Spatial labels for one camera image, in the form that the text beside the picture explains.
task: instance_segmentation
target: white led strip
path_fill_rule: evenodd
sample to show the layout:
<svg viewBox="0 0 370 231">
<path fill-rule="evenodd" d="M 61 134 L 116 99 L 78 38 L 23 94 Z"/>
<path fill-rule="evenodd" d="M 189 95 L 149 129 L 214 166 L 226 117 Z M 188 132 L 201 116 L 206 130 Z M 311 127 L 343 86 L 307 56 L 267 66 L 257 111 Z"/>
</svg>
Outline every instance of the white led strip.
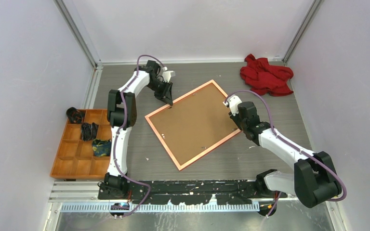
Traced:
<svg viewBox="0 0 370 231">
<path fill-rule="evenodd" d="M 104 213 L 110 212 L 110 207 L 115 202 L 65 202 L 62 204 L 61 212 L 86 212 L 86 213 Z M 130 210 L 137 205 L 130 203 Z M 161 212 L 257 212 L 259 211 L 259 202 L 252 201 L 249 205 L 217 205 L 216 202 L 209 202 L 206 205 L 141 205 L 135 213 L 161 213 Z"/>
</svg>

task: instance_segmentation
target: black cable bundle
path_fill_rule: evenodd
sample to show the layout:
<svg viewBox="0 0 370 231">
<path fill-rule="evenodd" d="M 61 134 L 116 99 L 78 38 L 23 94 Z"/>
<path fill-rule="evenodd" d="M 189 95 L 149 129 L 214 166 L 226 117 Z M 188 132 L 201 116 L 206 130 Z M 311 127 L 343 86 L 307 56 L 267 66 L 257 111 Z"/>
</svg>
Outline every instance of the black cable bundle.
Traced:
<svg viewBox="0 0 370 231">
<path fill-rule="evenodd" d="M 94 140 L 97 136 L 98 124 L 82 123 L 81 124 L 81 139 L 83 141 Z"/>
</svg>

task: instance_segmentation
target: wooden tray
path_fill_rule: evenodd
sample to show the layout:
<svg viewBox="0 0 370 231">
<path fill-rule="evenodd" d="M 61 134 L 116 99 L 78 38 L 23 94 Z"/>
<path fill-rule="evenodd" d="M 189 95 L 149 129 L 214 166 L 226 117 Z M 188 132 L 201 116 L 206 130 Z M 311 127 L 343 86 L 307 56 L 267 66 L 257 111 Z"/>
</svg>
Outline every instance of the wooden tray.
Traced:
<svg viewBox="0 0 370 231">
<path fill-rule="evenodd" d="M 111 126 L 107 121 L 107 110 L 79 109 L 86 113 L 84 122 L 99 125 L 97 138 L 111 139 Z M 83 141 L 80 133 L 81 124 L 66 122 L 57 155 L 53 163 L 51 177 L 56 179 L 103 179 L 110 162 L 110 157 L 96 157 L 93 154 L 92 141 Z"/>
<path fill-rule="evenodd" d="M 211 80 L 145 116 L 176 167 L 184 169 L 240 132 Z"/>
</svg>

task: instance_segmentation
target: patterned fabric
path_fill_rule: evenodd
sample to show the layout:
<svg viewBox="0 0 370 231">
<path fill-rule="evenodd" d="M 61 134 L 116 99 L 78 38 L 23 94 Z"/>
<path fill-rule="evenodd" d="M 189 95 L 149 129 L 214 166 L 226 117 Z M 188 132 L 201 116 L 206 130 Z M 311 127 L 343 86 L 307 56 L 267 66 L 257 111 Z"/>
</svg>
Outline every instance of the patterned fabric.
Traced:
<svg viewBox="0 0 370 231">
<path fill-rule="evenodd" d="M 94 139 L 92 142 L 93 152 L 95 156 L 110 156 L 111 154 L 111 139 L 103 141 Z"/>
</svg>

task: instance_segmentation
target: black joint housing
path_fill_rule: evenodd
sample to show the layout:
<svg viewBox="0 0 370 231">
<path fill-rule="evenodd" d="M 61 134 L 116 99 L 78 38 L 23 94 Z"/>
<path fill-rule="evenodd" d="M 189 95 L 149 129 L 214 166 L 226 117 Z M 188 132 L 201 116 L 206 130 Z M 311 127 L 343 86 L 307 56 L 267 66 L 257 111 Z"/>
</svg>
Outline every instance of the black joint housing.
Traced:
<svg viewBox="0 0 370 231">
<path fill-rule="evenodd" d="M 272 191 L 270 191 L 266 186 L 266 182 L 264 181 L 264 177 L 267 174 L 275 172 L 275 171 L 277 171 L 277 169 L 270 169 L 270 170 L 267 170 L 266 172 L 262 172 L 262 173 L 260 173 L 256 176 L 255 186 L 256 186 L 257 193 L 259 195 L 261 195 L 261 196 L 270 196 L 270 195 L 272 195 Z"/>
<path fill-rule="evenodd" d="M 165 82 L 162 78 L 158 79 L 158 74 L 161 71 L 158 63 L 148 60 L 146 66 L 140 67 L 140 71 L 145 71 L 149 74 L 149 84 L 147 87 L 154 91 L 155 98 L 172 106 L 172 83 Z"/>
<path fill-rule="evenodd" d="M 314 154 L 314 158 L 336 173 L 332 159 L 326 152 Z M 308 158 L 294 164 L 294 191 L 303 205 L 312 208 L 338 196 L 342 188 L 330 173 Z"/>
<path fill-rule="evenodd" d="M 98 191 L 98 199 L 100 200 L 123 198 L 129 188 L 127 179 L 123 176 L 112 176 L 108 172 L 104 176 L 104 182 L 100 182 L 98 186 L 100 187 Z"/>
<path fill-rule="evenodd" d="M 125 130 L 135 125 L 137 106 L 134 93 L 124 92 L 123 96 L 127 106 L 127 123 L 123 127 Z M 117 107 L 117 104 L 122 104 L 121 92 L 119 90 L 110 90 L 108 93 L 107 120 L 110 122 L 111 127 L 120 127 L 124 123 L 124 108 Z"/>
<path fill-rule="evenodd" d="M 243 131 L 246 138 L 260 146 L 259 134 L 270 128 L 267 122 L 260 122 L 257 115 L 257 109 L 253 102 L 242 102 L 238 105 L 239 114 L 229 113 L 230 118 L 235 122 L 237 127 Z"/>
</svg>

